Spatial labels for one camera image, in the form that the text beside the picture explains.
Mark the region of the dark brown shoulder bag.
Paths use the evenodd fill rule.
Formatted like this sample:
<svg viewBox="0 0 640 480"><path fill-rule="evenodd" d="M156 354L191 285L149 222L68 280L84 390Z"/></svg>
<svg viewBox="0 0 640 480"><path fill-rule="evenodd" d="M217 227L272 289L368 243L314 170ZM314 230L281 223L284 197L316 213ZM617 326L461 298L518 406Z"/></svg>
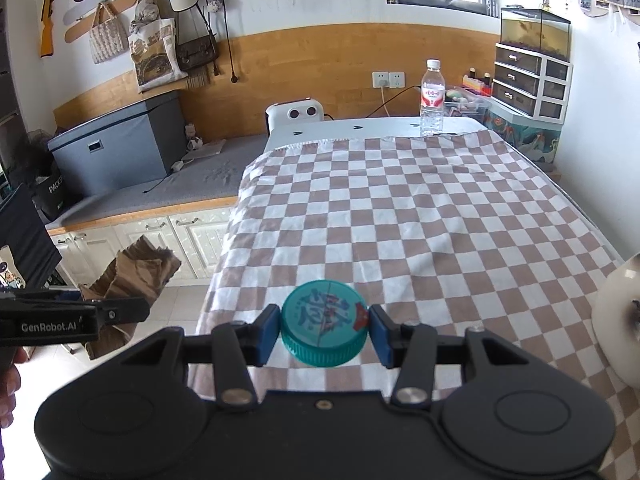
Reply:
<svg viewBox="0 0 640 480"><path fill-rule="evenodd" d="M187 41L184 44L178 44L178 64L180 70L183 70L184 72L196 70L197 68L204 67L209 63L215 63L218 58L215 37L210 29L208 21L198 4L194 6L194 9L198 10L198 15L205 25L206 35Z"/></svg>

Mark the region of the person's left hand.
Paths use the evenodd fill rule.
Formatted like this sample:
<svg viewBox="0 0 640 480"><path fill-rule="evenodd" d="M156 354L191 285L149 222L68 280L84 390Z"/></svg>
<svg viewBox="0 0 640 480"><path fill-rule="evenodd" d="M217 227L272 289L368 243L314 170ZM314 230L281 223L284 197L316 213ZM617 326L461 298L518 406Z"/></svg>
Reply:
<svg viewBox="0 0 640 480"><path fill-rule="evenodd" d="M2 429L6 429L12 425L14 419L13 412L16 407L15 393L20 390L22 385L17 364L23 364L27 361L27 352L23 348L18 347L9 369L1 374L0 416Z"/></svg>

